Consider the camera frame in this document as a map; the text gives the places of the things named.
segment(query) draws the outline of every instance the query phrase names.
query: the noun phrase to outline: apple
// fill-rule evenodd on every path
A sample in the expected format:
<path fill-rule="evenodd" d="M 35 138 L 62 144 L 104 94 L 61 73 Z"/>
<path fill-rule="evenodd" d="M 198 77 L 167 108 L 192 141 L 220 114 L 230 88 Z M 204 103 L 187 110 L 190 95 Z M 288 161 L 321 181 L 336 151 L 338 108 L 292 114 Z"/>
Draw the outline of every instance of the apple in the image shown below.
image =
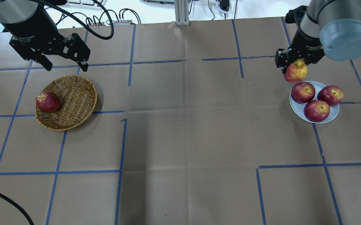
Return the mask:
<path fill-rule="evenodd" d="M 286 73 L 283 74 L 284 79 L 290 83 L 298 83 L 303 81 L 307 76 L 307 65 L 303 59 L 298 59 L 290 64 Z"/>
<path fill-rule="evenodd" d="M 315 88 L 308 82 L 300 82 L 292 88 L 292 99 L 297 103 L 307 103 L 315 97 Z"/>
<path fill-rule="evenodd" d="M 307 103 L 304 107 L 304 115 L 310 121 L 319 123 L 329 116 L 330 106 L 322 100 L 314 100 Z"/>
<path fill-rule="evenodd" d="M 61 101 L 54 93 L 42 92 L 36 97 L 36 105 L 45 113 L 54 113 L 61 106 Z"/>
<path fill-rule="evenodd" d="M 338 86 L 326 86 L 318 93 L 318 99 L 325 101 L 329 106 L 335 106 L 343 101 L 344 93 Z"/>

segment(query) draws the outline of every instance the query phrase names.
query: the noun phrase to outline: power strip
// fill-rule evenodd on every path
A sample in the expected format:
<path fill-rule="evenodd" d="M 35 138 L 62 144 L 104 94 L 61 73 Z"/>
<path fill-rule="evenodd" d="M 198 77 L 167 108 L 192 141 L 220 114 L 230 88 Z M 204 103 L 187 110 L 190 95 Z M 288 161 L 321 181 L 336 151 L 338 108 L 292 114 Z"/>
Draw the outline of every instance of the power strip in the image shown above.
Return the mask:
<path fill-rule="evenodd" d="M 108 0 L 97 0 L 103 6 L 107 3 Z M 75 7 L 82 7 L 82 8 L 93 8 L 93 9 L 101 9 L 93 0 L 68 0 L 65 4 L 66 6 L 75 6 Z"/>

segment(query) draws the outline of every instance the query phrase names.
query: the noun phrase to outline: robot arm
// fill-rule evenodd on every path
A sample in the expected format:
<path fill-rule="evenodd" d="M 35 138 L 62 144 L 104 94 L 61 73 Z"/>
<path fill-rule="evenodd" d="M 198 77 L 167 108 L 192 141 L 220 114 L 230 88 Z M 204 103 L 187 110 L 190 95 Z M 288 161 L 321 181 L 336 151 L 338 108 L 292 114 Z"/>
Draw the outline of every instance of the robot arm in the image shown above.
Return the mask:
<path fill-rule="evenodd" d="M 107 10 L 98 1 L 98 4 L 109 16 Z M 0 23 L 13 36 L 9 44 L 24 60 L 34 60 L 40 63 L 46 70 L 50 71 L 52 63 L 45 55 L 59 55 L 75 61 L 83 71 L 87 71 L 90 49 L 78 34 L 73 33 L 69 37 L 59 34 L 57 26 L 44 9 L 46 4 L 62 13 L 72 17 L 82 24 L 93 35 L 108 40 L 113 37 L 113 23 L 111 23 L 111 34 L 103 37 L 69 12 L 62 10 L 57 5 L 66 4 L 66 0 L 0 0 Z"/>
<path fill-rule="evenodd" d="M 288 49 L 276 51 L 283 73 L 299 58 L 308 65 L 324 55 L 336 61 L 361 57 L 361 0 L 312 0 L 290 10 L 285 22 L 296 23 L 298 31 Z"/>

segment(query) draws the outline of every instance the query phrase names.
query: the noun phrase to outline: black cable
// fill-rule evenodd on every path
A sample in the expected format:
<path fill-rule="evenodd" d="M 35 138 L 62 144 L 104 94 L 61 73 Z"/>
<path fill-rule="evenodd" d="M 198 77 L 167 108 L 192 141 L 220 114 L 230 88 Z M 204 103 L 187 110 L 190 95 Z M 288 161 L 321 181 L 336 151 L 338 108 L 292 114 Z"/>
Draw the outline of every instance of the black cable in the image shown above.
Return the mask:
<path fill-rule="evenodd" d="M 81 12 L 74 12 L 74 13 L 71 13 L 72 15 L 73 14 L 82 14 L 83 16 L 85 16 L 86 17 L 86 24 L 89 24 L 89 22 L 87 21 L 87 19 L 90 19 L 90 24 L 92 23 L 92 21 L 91 21 L 91 18 L 90 17 L 88 17 L 88 16 L 86 16 L 86 14 L 84 14 L 84 13 L 81 13 Z M 63 19 L 65 19 L 66 17 L 69 17 L 69 16 L 64 16 L 62 19 L 60 19 L 57 23 L 56 23 L 56 25 L 58 25 Z"/>
<path fill-rule="evenodd" d="M 131 12 L 136 16 L 136 18 L 138 19 L 137 22 L 138 22 L 139 24 L 141 24 L 141 23 L 142 23 L 142 20 L 140 19 L 139 14 L 137 14 L 136 11 L 134 11 L 134 10 L 132 10 L 132 9 L 129 9 L 129 8 L 123 8 L 123 9 L 119 10 L 119 19 L 120 19 L 121 17 L 122 17 L 122 19 L 124 19 L 123 14 L 124 14 L 126 11 L 128 11 L 128 10 L 131 11 Z"/>
<path fill-rule="evenodd" d="M 190 15 L 190 13 L 192 12 L 192 6 L 193 6 L 193 0 L 192 0 L 192 4 L 190 4 L 190 10 L 189 10 L 189 15 Z"/>
<path fill-rule="evenodd" d="M 233 19 L 236 19 L 236 12 L 237 12 L 237 2 L 238 2 L 239 0 L 236 0 L 236 7 L 234 8 L 234 17 L 233 17 Z"/>
<path fill-rule="evenodd" d="M 212 14 L 213 14 L 213 18 L 211 19 L 211 20 L 214 20 L 215 19 L 215 13 L 212 11 L 212 9 L 209 7 L 209 1 L 208 1 L 208 9 L 209 9 L 209 11 L 211 11 L 212 12 Z"/>
<path fill-rule="evenodd" d="M 96 17 L 96 16 L 95 16 L 95 15 L 93 15 L 93 21 L 94 21 L 94 24 L 95 24 L 95 25 L 97 25 L 97 24 L 96 24 L 96 20 L 94 19 L 95 17 Z M 98 21 L 98 25 L 99 25 L 99 26 L 102 26 L 102 24 L 101 24 L 101 22 L 100 22 L 99 18 L 98 18 L 98 17 L 96 17 L 96 19 L 97 19 L 97 21 Z"/>
<path fill-rule="evenodd" d="M 54 4 L 51 4 L 49 2 L 46 2 L 44 0 L 29 0 L 29 1 L 32 1 L 32 2 L 36 2 L 36 3 L 39 3 L 39 4 L 43 4 L 45 6 L 49 6 L 49 7 L 52 7 L 53 9 L 57 10 L 57 11 L 60 11 L 66 15 L 68 15 L 70 18 L 74 19 L 76 22 L 78 22 L 80 25 L 82 25 L 82 27 L 84 27 L 86 30 L 88 30 L 91 34 L 93 34 L 94 36 L 100 38 L 100 39 L 103 39 L 103 40 L 109 40 L 113 37 L 113 24 L 111 24 L 111 34 L 107 37 L 104 37 L 104 36 L 101 36 L 99 34 L 97 34 L 94 30 L 90 29 L 89 26 L 87 26 L 86 24 L 84 24 L 80 19 L 78 19 L 77 17 L 75 17 L 74 15 L 72 15 L 70 12 L 54 5 Z M 109 13 L 107 12 L 107 10 L 105 9 L 105 7 L 97 0 L 93 0 L 98 6 L 100 6 L 100 8 L 102 8 L 102 10 L 107 14 L 107 17 L 109 19 L 109 21 L 112 21 L 111 17 L 109 16 Z"/>
<path fill-rule="evenodd" d="M 131 10 L 131 9 L 126 9 L 126 10 L 124 10 L 123 12 L 122 12 L 122 18 L 124 18 L 124 16 L 123 16 L 123 14 L 126 12 L 126 11 L 131 11 L 134 15 L 135 15 L 135 17 L 136 17 L 136 19 L 137 19 L 137 23 L 138 24 L 141 24 L 142 23 L 142 21 L 141 21 L 141 19 L 140 19 L 140 17 L 139 17 L 139 14 L 137 14 L 134 10 Z"/>
<path fill-rule="evenodd" d="M 29 224 L 34 225 L 29 214 L 20 205 L 18 205 L 16 202 L 12 201 L 12 199 L 8 198 L 7 196 L 3 195 L 2 193 L 0 193 L 0 198 L 4 199 L 5 201 L 9 202 L 9 204 L 11 204 L 15 208 L 17 208 L 25 216 L 25 218 L 28 220 Z"/>
<path fill-rule="evenodd" d="M 119 21 L 118 15 L 115 13 L 115 11 L 113 11 L 113 10 L 111 10 L 111 9 L 109 9 L 109 10 L 107 10 L 107 11 L 108 11 L 108 12 L 109 12 L 109 11 L 114 12 L 115 17 L 116 17 L 116 21 Z M 100 18 L 99 18 L 100 21 L 101 21 L 101 18 L 103 17 L 103 15 L 104 15 L 104 12 L 101 14 L 101 16 L 100 16 Z"/>

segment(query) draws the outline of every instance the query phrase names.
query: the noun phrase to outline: wicker basket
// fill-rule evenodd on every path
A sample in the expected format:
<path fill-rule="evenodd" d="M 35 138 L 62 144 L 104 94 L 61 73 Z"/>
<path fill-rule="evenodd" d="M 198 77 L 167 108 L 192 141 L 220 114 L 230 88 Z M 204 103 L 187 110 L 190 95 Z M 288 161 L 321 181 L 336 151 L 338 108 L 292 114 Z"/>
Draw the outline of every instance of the wicker basket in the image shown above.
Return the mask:
<path fill-rule="evenodd" d="M 83 124 L 97 104 L 96 87 L 82 76 L 70 75 L 49 83 L 43 92 L 56 94 L 61 108 L 56 112 L 42 112 L 35 107 L 36 119 L 52 131 L 67 131 Z"/>

